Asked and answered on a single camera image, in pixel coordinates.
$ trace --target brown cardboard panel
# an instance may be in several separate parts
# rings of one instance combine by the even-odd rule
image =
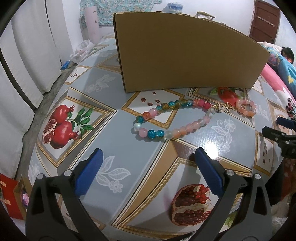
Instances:
[[[269,52],[242,33],[182,14],[113,16],[126,92],[187,87],[252,88]]]

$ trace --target colorful blanket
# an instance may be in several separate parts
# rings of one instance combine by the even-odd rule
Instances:
[[[268,64],[275,70],[285,83],[294,98],[296,97],[296,68],[274,48],[266,47],[270,56]]]

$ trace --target plastic bag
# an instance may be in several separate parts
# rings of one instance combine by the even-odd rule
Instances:
[[[94,43],[90,42],[89,39],[82,41],[81,44],[78,45],[74,54],[70,55],[70,60],[72,60],[76,64],[80,63],[87,57],[88,54],[91,53],[93,48]]]

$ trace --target split pomegranate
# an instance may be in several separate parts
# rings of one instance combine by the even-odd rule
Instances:
[[[69,140],[76,140],[78,137],[78,131],[72,132],[72,124],[69,121],[65,121],[54,129],[54,134],[51,138],[50,145],[59,149],[64,147]]]
[[[178,226],[193,226],[211,213],[210,188],[191,184],[181,188],[172,201],[172,222]]]
[[[57,121],[55,119],[51,119],[45,126],[43,131],[43,142],[45,144],[49,143],[52,140],[56,125],[57,125]]]
[[[68,113],[74,111],[74,107],[74,105],[69,108],[64,104],[60,105],[54,110],[49,119],[55,119],[57,121],[57,125],[60,125],[67,119]]]

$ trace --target beaded bracelet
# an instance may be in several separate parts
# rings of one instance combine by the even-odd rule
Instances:
[[[243,105],[249,104],[251,106],[251,111],[247,111]],[[182,107],[203,107],[206,110],[206,115],[203,118],[194,121],[193,123],[189,123],[186,126],[182,126],[179,129],[173,129],[173,131],[167,130],[164,132],[163,130],[147,130],[142,128],[142,124],[144,120],[153,119],[157,114],[161,114],[164,111],[169,109],[173,110],[176,108]],[[256,106],[253,101],[240,99],[236,102],[237,111],[243,114],[244,116],[252,117],[256,114]],[[208,124],[210,119],[213,117],[215,112],[230,112],[230,109],[233,109],[233,106],[230,103],[227,104],[215,104],[212,105],[209,102],[205,102],[204,100],[198,99],[188,99],[188,100],[176,100],[170,101],[169,103],[162,103],[155,108],[152,108],[148,111],[145,111],[142,115],[136,117],[136,123],[133,125],[133,128],[136,132],[139,132],[139,136],[142,138],[148,137],[149,139],[161,139],[165,138],[167,140],[174,138],[179,138],[181,135],[186,135],[188,132],[193,132],[198,128]]]

